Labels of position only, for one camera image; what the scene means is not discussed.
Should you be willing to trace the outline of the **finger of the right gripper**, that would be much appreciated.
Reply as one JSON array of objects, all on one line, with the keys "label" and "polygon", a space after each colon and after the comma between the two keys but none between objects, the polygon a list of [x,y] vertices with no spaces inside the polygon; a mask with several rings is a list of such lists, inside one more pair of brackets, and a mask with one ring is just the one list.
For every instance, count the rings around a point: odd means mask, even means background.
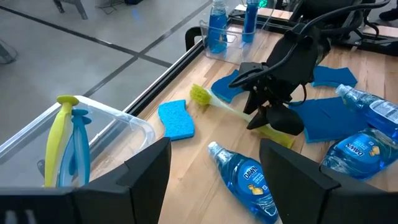
[{"label": "finger of the right gripper", "polygon": [[249,93],[243,112],[245,114],[256,112],[256,114],[249,121],[247,129],[256,129],[268,124],[268,119],[266,118],[267,109],[263,106],[267,100],[266,97],[261,96],[259,93]]},{"label": "finger of the right gripper", "polygon": [[268,106],[266,118],[272,128],[283,133],[297,136],[304,130],[300,116],[284,105]]}]

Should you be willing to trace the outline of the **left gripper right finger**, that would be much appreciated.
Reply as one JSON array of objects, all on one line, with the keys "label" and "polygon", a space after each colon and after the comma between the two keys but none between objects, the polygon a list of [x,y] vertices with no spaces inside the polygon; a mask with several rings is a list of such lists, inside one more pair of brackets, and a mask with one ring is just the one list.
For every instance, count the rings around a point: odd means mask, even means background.
[{"label": "left gripper right finger", "polygon": [[259,158],[283,224],[355,224],[350,204],[336,199],[349,177],[270,139],[261,139]]}]

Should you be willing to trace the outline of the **blue dish soap bottle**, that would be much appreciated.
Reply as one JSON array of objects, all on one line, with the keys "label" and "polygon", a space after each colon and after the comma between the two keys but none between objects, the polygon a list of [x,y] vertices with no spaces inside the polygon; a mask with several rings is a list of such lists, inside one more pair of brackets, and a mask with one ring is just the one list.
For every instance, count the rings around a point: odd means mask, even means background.
[{"label": "blue dish soap bottle", "polygon": [[338,85],[335,92],[349,109],[360,114],[368,124],[398,142],[398,105],[348,85]]},{"label": "blue dish soap bottle", "polygon": [[279,213],[261,164],[255,159],[230,151],[217,142],[209,143],[208,153],[229,191],[260,221],[274,224]]},{"label": "blue dish soap bottle", "polygon": [[251,43],[254,40],[258,6],[259,0],[246,1],[246,12],[243,31],[243,41],[246,43]]},{"label": "blue dish soap bottle", "polygon": [[398,160],[398,141],[374,128],[332,145],[322,165],[354,179],[367,180]]},{"label": "blue dish soap bottle", "polygon": [[224,32],[227,25],[226,4],[224,0],[212,0],[208,24],[208,46],[211,53],[223,52],[227,46]]}]

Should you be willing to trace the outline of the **yellow-green dish brush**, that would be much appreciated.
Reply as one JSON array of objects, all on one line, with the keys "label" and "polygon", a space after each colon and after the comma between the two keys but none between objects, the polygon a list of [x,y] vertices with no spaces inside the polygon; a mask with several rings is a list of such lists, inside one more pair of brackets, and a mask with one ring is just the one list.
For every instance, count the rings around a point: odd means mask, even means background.
[{"label": "yellow-green dish brush", "polygon": [[55,187],[63,154],[72,128],[72,108],[79,104],[73,95],[57,96],[61,105],[50,128],[45,151],[44,187]]},{"label": "yellow-green dish brush", "polygon": [[[252,117],[248,114],[245,114],[241,111],[237,111],[230,106],[228,106],[226,103],[224,103],[221,99],[219,99],[211,90],[204,89],[203,87],[193,84],[190,90],[190,97],[192,100],[194,100],[196,103],[198,103],[201,106],[205,105],[212,105],[216,106],[219,108],[223,108],[226,111],[229,111],[242,119],[244,119],[247,122],[250,122],[252,120]],[[272,129],[269,125],[261,125],[259,128],[256,128],[257,131],[259,131],[262,134],[265,134],[268,136],[270,139],[273,141],[287,147],[291,148],[294,140],[290,138],[287,134],[284,134],[280,131],[276,131]]]}]

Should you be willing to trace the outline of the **low clear plastic tray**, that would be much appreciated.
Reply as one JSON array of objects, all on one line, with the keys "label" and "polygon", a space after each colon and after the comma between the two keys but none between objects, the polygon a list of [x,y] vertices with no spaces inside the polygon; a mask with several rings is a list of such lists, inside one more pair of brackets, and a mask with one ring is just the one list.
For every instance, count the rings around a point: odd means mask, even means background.
[{"label": "low clear plastic tray", "polygon": [[227,25],[224,32],[227,37],[227,46],[226,49],[221,53],[211,53],[208,46],[209,19],[207,22],[203,20],[199,22],[201,37],[207,57],[235,64],[252,61],[256,50],[263,41],[263,38],[260,36],[259,33],[260,31],[266,30],[268,28],[269,17],[262,17],[259,15],[259,13],[262,9],[266,10],[270,14],[273,13],[276,7],[276,0],[259,0],[256,19],[256,30],[254,34],[254,40],[251,43],[246,43],[243,41],[246,1],[247,0],[243,0],[244,9],[242,11],[237,11],[235,14],[233,14],[232,12],[228,12],[226,6]]}]

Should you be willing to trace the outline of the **blue dish brush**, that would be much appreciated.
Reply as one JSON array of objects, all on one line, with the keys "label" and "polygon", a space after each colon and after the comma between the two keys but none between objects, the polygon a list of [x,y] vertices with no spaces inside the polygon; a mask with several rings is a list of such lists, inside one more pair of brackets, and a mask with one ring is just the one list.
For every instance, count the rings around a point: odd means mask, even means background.
[{"label": "blue dish brush", "polygon": [[79,186],[87,184],[90,180],[90,146],[85,126],[91,123],[91,119],[86,117],[87,114],[87,110],[72,110],[73,142]]},{"label": "blue dish brush", "polygon": [[76,172],[75,164],[75,143],[73,140],[73,134],[70,136],[66,150],[63,154],[62,161],[60,164],[60,171],[58,175],[58,187],[70,187],[72,186],[73,176]]}]

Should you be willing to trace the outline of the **light blue sponge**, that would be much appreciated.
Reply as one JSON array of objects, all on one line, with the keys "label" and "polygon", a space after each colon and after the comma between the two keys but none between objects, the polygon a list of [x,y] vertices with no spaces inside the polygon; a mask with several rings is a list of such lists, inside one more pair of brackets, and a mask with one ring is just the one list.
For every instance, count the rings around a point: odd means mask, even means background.
[{"label": "light blue sponge", "polygon": [[164,136],[171,141],[192,138],[195,135],[193,119],[186,110],[186,100],[160,104],[158,115],[164,125]]}]

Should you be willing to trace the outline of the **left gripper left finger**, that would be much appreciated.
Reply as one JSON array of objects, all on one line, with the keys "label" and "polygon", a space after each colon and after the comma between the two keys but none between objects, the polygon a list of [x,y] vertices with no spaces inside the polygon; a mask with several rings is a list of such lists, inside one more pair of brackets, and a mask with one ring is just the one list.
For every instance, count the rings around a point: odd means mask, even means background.
[{"label": "left gripper left finger", "polygon": [[73,193],[77,224],[158,224],[172,147],[161,138]]}]

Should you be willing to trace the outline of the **tall clear plastic bin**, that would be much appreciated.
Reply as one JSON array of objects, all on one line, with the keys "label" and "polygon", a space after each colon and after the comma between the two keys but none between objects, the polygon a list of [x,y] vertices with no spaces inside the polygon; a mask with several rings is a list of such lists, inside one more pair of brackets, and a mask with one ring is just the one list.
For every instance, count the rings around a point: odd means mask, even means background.
[{"label": "tall clear plastic bin", "polygon": [[[84,96],[74,110],[90,123],[85,137],[90,147],[90,180],[95,180],[135,156],[155,141],[153,127],[123,111]],[[60,104],[55,103],[0,145],[0,187],[43,187],[45,148]]]}]

